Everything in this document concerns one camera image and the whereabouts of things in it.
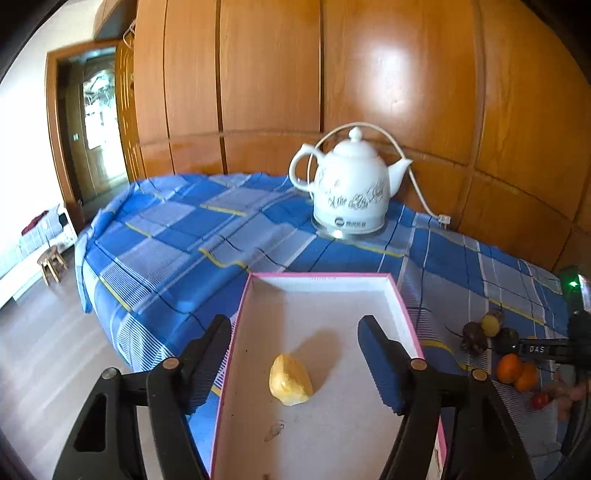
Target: white wall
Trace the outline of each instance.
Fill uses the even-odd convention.
[[[0,83],[0,249],[62,201],[45,94],[47,52],[92,38],[101,0],[70,1],[22,49]]]

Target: yellow fruit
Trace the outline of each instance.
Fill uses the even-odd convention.
[[[499,323],[499,320],[490,313],[487,313],[486,315],[484,315],[484,317],[482,317],[482,320],[480,321],[480,326],[482,327],[482,330],[484,331],[484,334],[487,337],[494,337],[497,333],[499,333],[499,330],[501,329],[501,324]]]
[[[314,391],[304,365],[291,355],[278,355],[269,373],[271,395],[291,407],[307,401]]]

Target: kettle spout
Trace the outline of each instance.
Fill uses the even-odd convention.
[[[388,167],[388,176],[390,178],[390,196],[393,197],[398,192],[402,179],[404,178],[404,172],[412,163],[412,160],[408,158],[401,158],[395,164]]]

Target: kettle lid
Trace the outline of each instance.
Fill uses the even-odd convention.
[[[349,140],[339,142],[333,152],[348,158],[375,158],[378,156],[373,146],[363,140],[363,132],[359,127],[352,128],[349,131]]]

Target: crumb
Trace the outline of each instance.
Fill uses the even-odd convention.
[[[270,442],[277,435],[279,435],[284,427],[285,427],[285,423],[283,423],[282,421],[279,421],[278,423],[271,425],[271,428],[269,429],[269,431],[265,435],[265,439],[264,439],[265,443]]]

